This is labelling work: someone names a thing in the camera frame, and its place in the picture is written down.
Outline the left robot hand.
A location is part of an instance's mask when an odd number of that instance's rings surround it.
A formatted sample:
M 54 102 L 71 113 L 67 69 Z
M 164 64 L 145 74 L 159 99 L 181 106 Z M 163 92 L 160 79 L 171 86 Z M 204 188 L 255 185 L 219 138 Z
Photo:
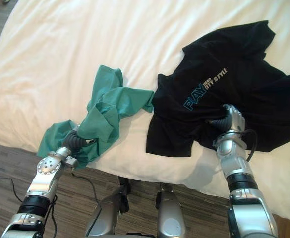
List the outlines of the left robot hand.
M 71 152 L 79 151 L 83 147 L 96 143 L 96 139 L 84 139 L 80 137 L 78 129 L 80 125 L 76 126 L 64 139 L 62 147 L 69 149 Z

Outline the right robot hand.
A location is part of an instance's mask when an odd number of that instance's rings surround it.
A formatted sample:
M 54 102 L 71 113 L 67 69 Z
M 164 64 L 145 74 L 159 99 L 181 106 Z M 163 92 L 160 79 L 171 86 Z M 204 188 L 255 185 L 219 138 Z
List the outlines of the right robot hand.
M 244 132 L 245 118 L 242 113 L 231 104 L 223 104 L 226 110 L 226 115 L 222 119 L 206 120 L 208 124 L 217 128 L 221 132 Z

